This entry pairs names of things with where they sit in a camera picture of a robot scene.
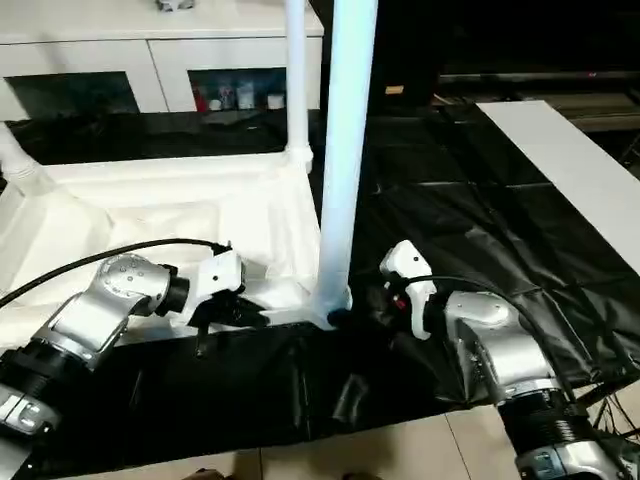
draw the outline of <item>silver robotic arm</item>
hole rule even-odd
[[[108,357],[131,315],[193,314],[217,295],[241,291],[240,257],[222,248],[190,278],[139,255],[108,258],[87,290],[69,298],[25,347],[0,357],[0,480],[12,478],[30,446],[73,408],[79,389]],[[205,334],[209,316],[206,320],[200,325]]]
[[[380,269],[405,279],[431,274],[408,241],[392,249]],[[435,291],[430,281],[406,287],[414,335],[416,330],[424,331],[425,304]],[[470,397],[477,385],[486,389],[516,451],[522,478],[628,478],[618,459],[604,451],[586,413],[567,400],[556,372],[536,339],[520,324],[513,305],[492,293],[454,291],[444,316],[465,394]],[[428,338],[429,334],[415,336]]]

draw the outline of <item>black cable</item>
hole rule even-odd
[[[600,405],[600,409],[598,410],[598,415],[596,415],[596,419],[593,422],[593,428],[596,430],[600,427],[600,422],[602,421],[602,417],[604,416],[604,411],[607,408],[606,400],[602,400],[602,404]]]
[[[536,337],[536,340],[540,344],[542,351],[545,353],[547,359],[549,360],[549,363],[551,363],[551,366],[553,367],[553,370],[555,371],[555,374],[558,377],[558,381],[562,385],[562,388],[565,394],[567,395],[571,403],[576,403],[576,396],[573,393],[573,388],[571,388],[571,382],[569,382],[566,375],[564,375],[564,373],[560,369],[560,363],[553,355],[553,351],[549,348],[549,345],[547,344],[546,336],[544,335],[544,331],[542,330],[538,322],[536,322],[533,319],[533,317],[529,314],[527,310],[525,310],[523,307],[515,303],[506,294],[502,293],[500,289],[498,289],[497,287],[494,287],[493,285],[489,285],[484,282],[480,282],[478,280],[472,280],[466,277],[458,277],[455,275],[420,275],[418,277],[413,277],[413,278],[401,278],[396,282],[396,285],[400,285],[401,289],[404,290],[412,283],[430,282],[434,280],[458,282],[466,285],[472,285],[476,288],[480,288],[490,293],[493,293],[494,295],[503,299],[513,308],[515,308],[520,313],[520,315],[522,315],[522,317],[526,320],[527,324],[531,328],[532,333],[534,334],[534,337]]]
[[[98,260],[104,260],[105,258],[113,257],[114,255],[120,255],[121,253],[131,252],[133,250],[140,250],[142,248],[157,247],[160,245],[174,245],[174,244],[188,244],[188,245],[202,245],[204,247],[211,248],[214,253],[221,247],[219,244],[209,242],[207,240],[197,240],[192,238],[166,238],[162,240],[151,240],[149,242],[134,243],[124,247],[114,248],[105,252],[97,253],[89,257],[82,258],[75,262],[63,265],[62,267],[51,270],[44,275],[39,276],[31,280],[29,283],[24,284],[20,288],[15,289],[13,292],[8,293],[0,299],[0,308],[5,307],[16,298],[24,295],[25,293],[33,290],[34,288],[42,285],[49,280],[59,277],[60,275],[75,270],[76,268],[83,267]]]

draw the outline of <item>floor tile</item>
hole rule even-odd
[[[359,472],[385,480],[469,480],[444,416],[263,449],[262,469],[264,480],[340,480]]]
[[[471,480],[520,478],[516,454],[493,406],[447,414]]]
[[[201,468],[215,469],[224,475],[233,473],[235,480],[261,479],[258,450],[187,458],[118,472],[72,478],[74,480],[182,480]]]
[[[631,423],[635,425],[635,427],[640,427],[640,381],[635,382],[629,385],[627,388],[624,388],[617,392],[617,399],[620,401],[622,408],[629,416]],[[634,427],[631,426],[630,422],[625,418],[625,416],[616,408],[615,398],[609,397],[611,412],[613,413],[613,422],[615,427],[620,432],[627,432],[629,430],[633,430]],[[591,421],[594,421],[598,415],[600,410],[600,406],[602,402],[598,402],[595,405],[589,407],[588,412],[591,418]],[[606,425],[611,427],[612,422],[610,420],[608,412],[603,416],[603,422],[601,422],[600,428],[604,428],[604,421],[606,421]]]

